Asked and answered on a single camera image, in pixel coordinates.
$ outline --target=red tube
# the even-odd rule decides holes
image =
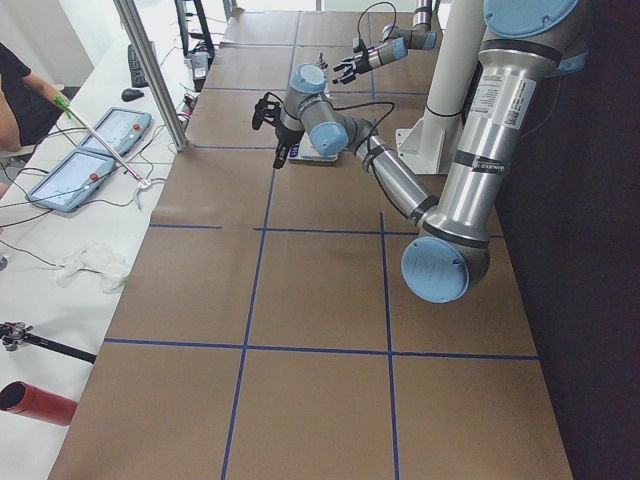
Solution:
[[[0,392],[0,410],[56,425],[69,425],[78,402],[41,390],[24,382],[13,382]]]

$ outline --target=white mounting stand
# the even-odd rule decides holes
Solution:
[[[412,129],[396,130],[400,158],[416,174],[449,171],[462,133],[458,113],[464,107],[486,28],[483,3],[453,0],[424,115]]]

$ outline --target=dark wall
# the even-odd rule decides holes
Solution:
[[[575,479],[640,479],[640,2],[594,4],[497,206]]]

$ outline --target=label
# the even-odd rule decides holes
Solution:
[[[473,97],[469,115],[491,118],[496,109],[503,83],[504,76],[502,75],[483,75]]]
[[[494,125],[520,130],[535,89],[535,81],[517,75],[483,75],[469,115],[490,118]]]

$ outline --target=metal pole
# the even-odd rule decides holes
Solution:
[[[131,40],[131,44],[140,58],[142,69],[151,87],[151,93],[156,100],[160,115],[162,115],[167,130],[173,139],[176,150],[180,152],[187,147],[189,140],[187,140],[182,124],[175,113],[167,84],[162,78],[160,65],[149,45],[149,37],[147,37],[147,32],[144,30],[135,2],[133,0],[113,0],[113,2],[120,15],[122,25],[124,25],[127,35],[129,35],[129,40]]]

